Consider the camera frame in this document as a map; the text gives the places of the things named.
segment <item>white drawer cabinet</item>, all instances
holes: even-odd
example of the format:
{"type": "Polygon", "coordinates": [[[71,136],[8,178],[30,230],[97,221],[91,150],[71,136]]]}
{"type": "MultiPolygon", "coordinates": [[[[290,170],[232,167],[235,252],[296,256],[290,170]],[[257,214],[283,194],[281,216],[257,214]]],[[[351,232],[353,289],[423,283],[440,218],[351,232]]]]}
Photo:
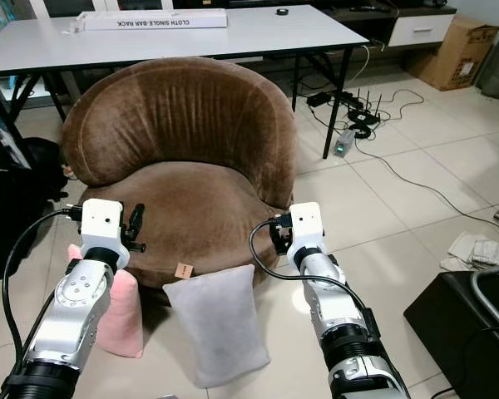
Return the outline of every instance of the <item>white drawer cabinet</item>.
{"type": "Polygon", "coordinates": [[[454,14],[400,17],[393,27],[389,47],[442,42],[454,14]]]}

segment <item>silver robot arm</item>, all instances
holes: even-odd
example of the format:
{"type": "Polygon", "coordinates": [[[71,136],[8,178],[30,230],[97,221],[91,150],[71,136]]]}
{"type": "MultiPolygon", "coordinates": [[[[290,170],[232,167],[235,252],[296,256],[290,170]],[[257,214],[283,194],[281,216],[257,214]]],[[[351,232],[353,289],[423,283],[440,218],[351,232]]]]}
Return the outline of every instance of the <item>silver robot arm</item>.
{"type": "Polygon", "coordinates": [[[83,259],[73,259],[67,268],[70,273],[57,285],[53,302],[29,345],[22,374],[9,377],[9,398],[72,397],[96,340],[96,326],[109,308],[114,274],[127,266],[128,248],[141,252],[146,248],[133,243],[143,211],[144,205],[137,205],[126,229],[121,203],[84,202],[83,259]]]}
{"type": "MultiPolygon", "coordinates": [[[[347,285],[336,259],[327,255],[318,204],[295,204],[289,211],[290,217],[282,219],[288,220],[287,225],[270,226],[278,252],[288,247],[289,263],[301,275],[332,278],[347,285]],[[286,239],[279,237],[280,227],[291,228],[286,239]]],[[[314,331],[329,370],[332,397],[409,398],[403,380],[379,339],[371,310],[359,308],[352,296],[336,284],[316,280],[304,280],[303,284],[314,331]]]]}

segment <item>pink pillow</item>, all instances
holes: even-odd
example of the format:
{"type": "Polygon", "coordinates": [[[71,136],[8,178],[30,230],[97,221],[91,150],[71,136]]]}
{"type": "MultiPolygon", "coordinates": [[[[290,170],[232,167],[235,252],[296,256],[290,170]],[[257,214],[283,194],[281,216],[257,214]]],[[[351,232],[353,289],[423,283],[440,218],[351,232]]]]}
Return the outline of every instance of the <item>pink pillow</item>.
{"type": "MultiPolygon", "coordinates": [[[[79,247],[68,247],[69,259],[81,259],[79,247]]],[[[142,336],[141,300],[138,283],[129,272],[118,270],[109,292],[111,305],[98,323],[96,345],[125,357],[141,357],[142,336]]]]}

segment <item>black backpack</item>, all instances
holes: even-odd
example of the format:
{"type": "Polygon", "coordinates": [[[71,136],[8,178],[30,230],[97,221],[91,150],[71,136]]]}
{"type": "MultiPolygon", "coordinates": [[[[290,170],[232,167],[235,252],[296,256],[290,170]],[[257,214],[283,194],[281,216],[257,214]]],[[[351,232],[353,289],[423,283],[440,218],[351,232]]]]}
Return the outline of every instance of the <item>black backpack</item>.
{"type": "MultiPolygon", "coordinates": [[[[58,202],[67,196],[61,192],[67,177],[62,172],[59,146],[38,137],[23,141],[34,159],[30,170],[18,167],[0,143],[0,278],[20,234],[52,206],[50,200],[58,202]]],[[[9,275],[17,271],[36,237],[34,231],[19,248],[9,275]]]]}

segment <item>brown velvet chair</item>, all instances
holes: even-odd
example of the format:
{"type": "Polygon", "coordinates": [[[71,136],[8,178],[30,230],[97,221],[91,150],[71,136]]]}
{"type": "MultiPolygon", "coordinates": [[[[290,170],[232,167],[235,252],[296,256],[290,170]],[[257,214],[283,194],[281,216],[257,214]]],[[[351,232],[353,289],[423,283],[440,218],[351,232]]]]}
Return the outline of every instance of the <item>brown velvet chair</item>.
{"type": "MultiPolygon", "coordinates": [[[[211,273],[252,262],[251,229],[292,200],[294,115],[280,89],[242,66],[205,58],[142,62],[74,105],[63,150],[88,185],[82,200],[146,205],[127,269],[160,288],[179,262],[211,273]]],[[[277,255],[267,229],[256,248],[277,255]]],[[[257,273],[258,283],[262,274],[257,273]]]]}

